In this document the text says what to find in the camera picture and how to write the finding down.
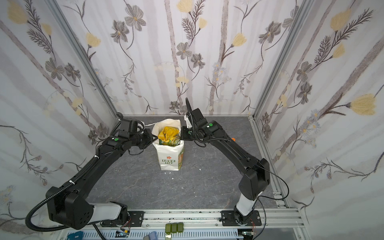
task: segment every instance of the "gray marble surface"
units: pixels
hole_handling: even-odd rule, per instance
[[[167,118],[136,117],[145,124]],[[180,119],[185,125],[182,117],[172,118]],[[240,146],[261,158],[247,117],[207,117],[207,120],[217,121]],[[172,172],[160,170],[156,149],[149,146],[137,156],[126,152],[95,184],[87,201],[116,201],[126,204],[128,209],[232,209],[240,197],[241,178],[235,166],[210,144],[200,148],[186,141],[181,169]],[[270,186],[263,195],[272,197]],[[261,200],[265,208],[276,208],[274,200]]]

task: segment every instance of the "paper bag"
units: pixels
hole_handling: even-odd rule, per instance
[[[166,126],[175,127],[179,130],[179,134],[181,133],[180,120],[168,118],[161,122],[156,123],[152,129],[152,134],[155,136],[158,136],[159,133]],[[183,140],[181,140],[180,144],[175,147],[160,145],[158,139],[154,141],[152,144],[156,148],[157,157],[159,160],[161,170],[178,171],[181,168],[181,164],[183,162],[183,153],[184,153]]]

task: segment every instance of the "cable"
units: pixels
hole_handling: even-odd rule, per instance
[[[193,140],[193,142],[196,144],[196,145],[198,145],[197,144],[197,142],[196,142],[196,140]],[[198,145],[199,147],[206,147],[207,145],[204,143],[204,146],[201,146],[201,145]]]
[[[252,240],[254,240],[254,239],[256,239],[263,231],[264,231],[264,229],[265,229],[265,226],[266,226],[266,212],[265,212],[265,208],[264,208],[264,206],[263,206],[263,203],[260,201],[260,199],[259,198],[257,198],[257,200],[259,200],[259,202],[260,202],[260,204],[262,205],[262,207],[263,207],[263,211],[264,211],[264,216],[265,216],[265,220],[264,220],[264,226],[263,226],[263,228],[262,228],[262,230],[259,232],[259,234],[258,235],[256,235]]]
[[[269,199],[273,199],[273,200],[283,200],[283,199],[286,199],[286,198],[288,197],[288,195],[289,195],[289,187],[288,187],[288,184],[287,184],[281,177],[279,177],[279,176],[277,176],[276,174],[274,174],[273,172],[271,172],[271,171],[265,169],[263,164],[261,164],[261,165],[262,165],[263,167],[260,167],[260,166],[259,166],[260,168],[266,170],[266,171],[269,172],[269,173],[272,173],[273,175],[275,175],[276,177],[280,178],[281,181],[283,181],[283,182],[285,183],[285,185],[287,186],[287,189],[288,189],[288,193],[287,193],[287,195],[286,195],[285,197],[280,198],[280,199],[276,199],[276,198],[272,198],[272,197],[267,197],[267,196],[263,196],[263,195],[261,195],[261,196],[259,196],[259,197],[265,197],[265,198],[269,198]]]
[[[40,207],[44,206],[47,202],[52,200],[54,197],[56,197],[57,195],[61,194],[62,192],[64,192],[68,188],[72,187],[73,185],[75,185],[77,183],[77,181],[82,179],[85,176],[85,174],[87,174],[87,172],[89,172],[92,169],[92,167],[96,164],[96,162],[99,160],[99,156],[98,155],[99,155],[99,148],[96,149],[96,155],[93,157],[92,162],[86,168],[81,169],[79,174],[78,174],[78,176],[74,180],[70,180],[70,182],[67,185],[65,185],[64,187],[60,188],[54,194],[52,194],[51,196],[47,197],[46,199],[41,201],[39,204],[37,204],[34,208],[32,208],[32,210],[25,217],[25,225],[29,229],[31,229],[33,231],[37,231],[37,232],[51,232],[51,231],[57,231],[57,230],[62,230],[62,229],[68,228],[68,226],[65,226],[65,225],[61,225],[61,226],[58,226],[58,227],[38,227],[38,226],[34,225],[31,222],[31,218],[32,218],[33,214]]]
[[[92,226],[95,228],[96,232],[99,234],[99,236],[100,236],[100,238],[101,238],[102,240],[107,240],[107,239],[103,236],[103,234],[101,233],[101,231],[99,230],[99,228],[96,226],[96,224],[92,224]]]

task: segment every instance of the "green block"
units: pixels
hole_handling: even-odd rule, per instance
[[[170,228],[171,233],[177,233],[177,223],[172,223],[172,227]]]
[[[177,223],[177,232],[183,232],[184,231],[184,223],[179,222]]]
[[[172,225],[170,223],[166,224],[166,234],[170,234]]]

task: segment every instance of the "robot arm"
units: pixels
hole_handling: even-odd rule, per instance
[[[188,120],[192,127],[183,127],[181,139],[210,143],[219,149],[236,166],[243,178],[239,183],[241,196],[234,208],[236,222],[244,225],[249,222],[257,197],[270,183],[269,164],[265,159],[258,160],[242,149],[226,134],[216,121],[207,122],[199,109],[191,110],[188,99]],[[140,126],[141,122],[125,119],[118,114],[119,123],[97,149],[94,159],[89,161],[72,179],[60,188],[51,187],[46,199],[35,206],[25,219],[32,230],[48,232],[67,227],[81,229],[85,225],[101,220],[113,220],[123,225],[129,220],[127,206],[117,202],[91,204],[85,199],[104,172],[132,146],[144,151],[157,136],[150,129]],[[50,220],[63,224],[59,227],[42,228],[32,224],[31,217],[45,203],[48,205]]]
[[[122,115],[118,117],[120,122],[115,129],[120,128],[113,131],[98,148],[95,155],[96,163],[90,166],[93,161],[89,161],[83,167],[83,169],[90,167],[84,177],[47,202],[50,220],[74,229],[81,229],[91,222],[110,219],[122,225],[129,219],[127,206],[124,204],[117,202],[90,204],[85,200],[100,177],[125,151],[129,152],[132,146],[138,146],[144,151],[157,139],[157,136],[151,134],[150,129],[143,129],[144,126],[140,126],[141,122],[124,119]],[[75,181],[78,174],[63,186]],[[47,191],[46,197],[52,196],[59,189],[51,187]]]
[[[257,197],[270,183],[269,163],[250,155],[228,136],[219,123],[208,122],[198,108],[191,110],[187,98],[185,101],[191,127],[182,127],[181,139],[212,144],[239,170],[243,176],[238,185],[242,194],[234,208],[235,219],[241,225],[248,223]]]

